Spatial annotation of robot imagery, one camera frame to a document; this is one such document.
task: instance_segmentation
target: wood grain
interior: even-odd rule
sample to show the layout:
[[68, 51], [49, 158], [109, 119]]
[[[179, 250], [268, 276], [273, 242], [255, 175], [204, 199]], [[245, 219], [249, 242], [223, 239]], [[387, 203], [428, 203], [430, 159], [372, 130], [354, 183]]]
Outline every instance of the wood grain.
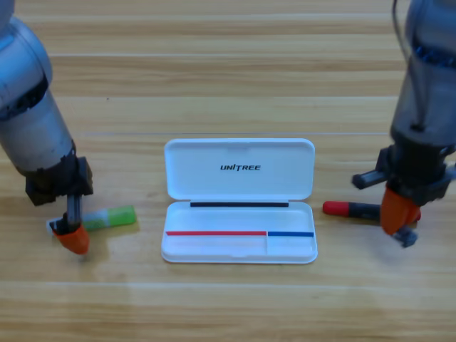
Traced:
[[[408, 0], [400, 3], [406, 9]], [[211, 14], [389, 14], [390, 1], [378, 0], [20, 0], [20, 15], [34, 16], [201, 16]]]
[[396, 97], [58, 98], [73, 134], [384, 133]]
[[[423, 208], [403, 250], [325, 200], [379, 203], [351, 177], [391, 143], [404, 63], [379, 0], [18, 0], [52, 91], [93, 169], [84, 210], [132, 204], [138, 223], [75, 257], [0, 152], [0, 341], [454, 342], [456, 187]], [[400, 1], [403, 17], [408, 1]], [[182, 265], [160, 255], [163, 148], [173, 138], [296, 137], [316, 146], [318, 259]]]

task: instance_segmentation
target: red stripe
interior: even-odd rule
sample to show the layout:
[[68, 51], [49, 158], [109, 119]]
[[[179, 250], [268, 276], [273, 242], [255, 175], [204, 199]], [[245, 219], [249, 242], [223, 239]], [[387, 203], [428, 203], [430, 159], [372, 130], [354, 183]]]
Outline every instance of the red stripe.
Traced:
[[205, 231], [173, 231], [173, 232], [166, 232], [166, 235], [171, 236], [171, 237], [176, 237], [176, 236], [181, 236], [181, 237], [220, 237], [220, 236], [260, 236], [260, 237], [265, 237], [266, 232], [233, 232], [233, 231], [211, 231], [211, 232], [205, 232]]

